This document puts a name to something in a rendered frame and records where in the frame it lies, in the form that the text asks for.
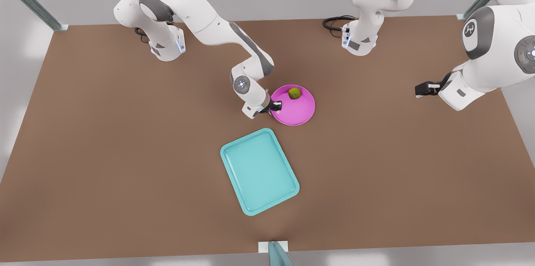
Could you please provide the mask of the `magenta round plate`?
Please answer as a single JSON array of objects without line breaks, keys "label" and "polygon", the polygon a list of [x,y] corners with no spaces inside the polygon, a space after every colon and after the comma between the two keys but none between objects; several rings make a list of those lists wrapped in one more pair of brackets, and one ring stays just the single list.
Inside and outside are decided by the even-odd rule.
[{"label": "magenta round plate", "polygon": [[[300,89],[301,95],[296,100],[289,98],[288,91],[296,87]],[[282,109],[279,112],[272,112],[277,121],[282,124],[296,126],[306,123],[315,113],[315,98],[305,87],[299,85],[285,85],[279,87],[271,94],[271,99],[282,102]]]}]

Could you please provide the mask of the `teal rectangular tray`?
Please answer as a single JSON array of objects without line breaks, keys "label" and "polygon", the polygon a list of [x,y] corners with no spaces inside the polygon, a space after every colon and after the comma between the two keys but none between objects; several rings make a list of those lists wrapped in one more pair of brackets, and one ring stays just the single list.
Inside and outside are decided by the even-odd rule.
[{"label": "teal rectangular tray", "polygon": [[223,145],[220,157],[247,216],[264,212],[300,191],[296,175],[269,128]]}]

